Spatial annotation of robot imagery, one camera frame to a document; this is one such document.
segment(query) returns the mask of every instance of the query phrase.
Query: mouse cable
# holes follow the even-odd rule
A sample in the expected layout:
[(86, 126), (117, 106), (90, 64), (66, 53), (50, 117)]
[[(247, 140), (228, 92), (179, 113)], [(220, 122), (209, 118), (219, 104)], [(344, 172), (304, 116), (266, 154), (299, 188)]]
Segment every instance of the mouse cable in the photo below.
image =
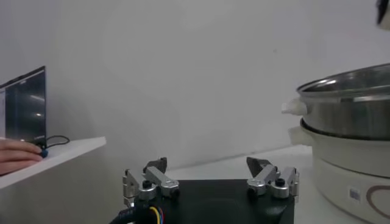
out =
[(66, 137), (66, 136), (63, 136), (63, 135), (53, 135), (53, 136), (50, 136), (50, 137), (46, 138), (46, 141), (48, 141), (50, 139), (53, 139), (53, 138), (63, 138), (63, 139), (65, 139), (65, 141), (48, 145), (46, 147), (46, 149), (48, 149), (50, 147), (53, 147), (53, 146), (56, 146), (56, 145), (66, 145), (67, 143), (70, 142), (70, 139), (68, 137)]

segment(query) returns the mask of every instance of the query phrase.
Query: gray wall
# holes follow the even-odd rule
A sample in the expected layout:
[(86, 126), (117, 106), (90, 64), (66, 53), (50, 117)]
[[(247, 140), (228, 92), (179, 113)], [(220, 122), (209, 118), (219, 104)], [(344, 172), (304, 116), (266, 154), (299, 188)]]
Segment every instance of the gray wall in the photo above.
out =
[(374, 0), (1, 1), (0, 82), (46, 65), (50, 134), (108, 141), (0, 192), (3, 220), (107, 223), (126, 167), (288, 145), (299, 84), (389, 61), (375, 17)]

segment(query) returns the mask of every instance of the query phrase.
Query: white table surface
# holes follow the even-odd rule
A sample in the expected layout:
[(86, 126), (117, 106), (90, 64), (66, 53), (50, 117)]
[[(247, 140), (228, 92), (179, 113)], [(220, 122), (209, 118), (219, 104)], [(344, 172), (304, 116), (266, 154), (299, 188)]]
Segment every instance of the white table surface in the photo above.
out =
[(0, 177), (0, 189), (48, 170), (80, 155), (105, 145), (105, 137), (71, 141), (66, 145), (57, 145), (48, 149), (48, 156), (41, 162)]
[[(294, 166), (298, 169), (300, 172), (300, 195), (296, 206), (296, 224), (366, 223), (338, 209), (317, 191), (311, 177), (311, 148), (300, 145), (250, 156), (268, 159), (281, 169), (285, 166)], [(246, 157), (242, 156), (215, 163), (170, 170), (167, 175), (177, 180), (246, 179), (251, 177), (246, 165)]]

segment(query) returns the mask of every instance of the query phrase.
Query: white steamer base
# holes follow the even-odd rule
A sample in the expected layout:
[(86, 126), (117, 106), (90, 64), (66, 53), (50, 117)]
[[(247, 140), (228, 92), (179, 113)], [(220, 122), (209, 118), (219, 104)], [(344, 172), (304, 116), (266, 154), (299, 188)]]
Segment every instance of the white steamer base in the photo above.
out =
[(361, 219), (390, 223), (390, 142), (335, 138), (302, 127), (289, 135), (293, 144), (312, 146), (314, 182), (325, 198)]
[(345, 170), (318, 158), (313, 158), (313, 167), (318, 190), (334, 205), (375, 224), (390, 223), (390, 179)]

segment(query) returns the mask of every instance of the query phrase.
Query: black screw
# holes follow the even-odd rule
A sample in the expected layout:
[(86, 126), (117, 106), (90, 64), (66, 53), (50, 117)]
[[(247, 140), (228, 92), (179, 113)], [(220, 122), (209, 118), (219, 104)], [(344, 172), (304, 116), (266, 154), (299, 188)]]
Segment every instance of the black screw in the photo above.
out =
[(275, 180), (275, 185), (278, 187), (283, 187), (285, 185), (284, 179), (278, 178)]
[(149, 180), (144, 180), (143, 182), (142, 182), (142, 188), (143, 189), (149, 189), (149, 188), (151, 188), (152, 187), (152, 182), (151, 181), (149, 181)]

